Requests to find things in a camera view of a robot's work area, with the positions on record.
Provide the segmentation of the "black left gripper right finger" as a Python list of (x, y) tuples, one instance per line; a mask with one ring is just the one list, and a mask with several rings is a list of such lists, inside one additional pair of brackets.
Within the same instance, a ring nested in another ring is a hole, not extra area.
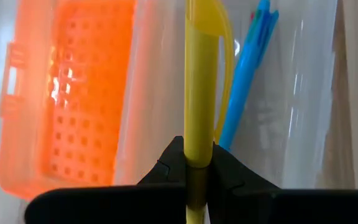
[(211, 224), (358, 224), (358, 190), (281, 189), (213, 146)]

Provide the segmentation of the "blue pen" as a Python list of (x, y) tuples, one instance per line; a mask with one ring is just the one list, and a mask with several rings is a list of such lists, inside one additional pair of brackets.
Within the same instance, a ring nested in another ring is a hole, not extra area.
[(244, 111), (255, 71), (260, 67), (279, 18), (270, 12), (270, 0), (260, 0), (234, 70), (231, 97), (219, 145), (229, 151)]

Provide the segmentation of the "yellow highlighter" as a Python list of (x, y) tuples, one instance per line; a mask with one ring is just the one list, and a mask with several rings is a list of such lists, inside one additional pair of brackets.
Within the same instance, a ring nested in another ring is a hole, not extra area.
[[(234, 76), (234, 38), (221, 0), (185, 0), (186, 224), (203, 224), (208, 166), (219, 139)], [(215, 112), (219, 41), (224, 42), (224, 88)]]

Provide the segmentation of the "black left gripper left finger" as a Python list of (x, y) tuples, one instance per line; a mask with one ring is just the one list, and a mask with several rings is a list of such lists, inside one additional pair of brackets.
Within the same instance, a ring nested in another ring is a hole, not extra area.
[(45, 192), (28, 204), (25, 224), (185, 224), (185, 165), (176, 136), (137, 184)]

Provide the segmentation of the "clear box with orange lid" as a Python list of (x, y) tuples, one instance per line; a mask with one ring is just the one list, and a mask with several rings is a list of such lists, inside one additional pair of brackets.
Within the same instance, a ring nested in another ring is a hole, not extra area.
[[(184, 133), (186, 0), (18, 0), (0, 97), (0, 188), (135, 184)], [(231, 144), (283, 188), (316, 187), (331, 116), (338, 0), (279, 18)]]

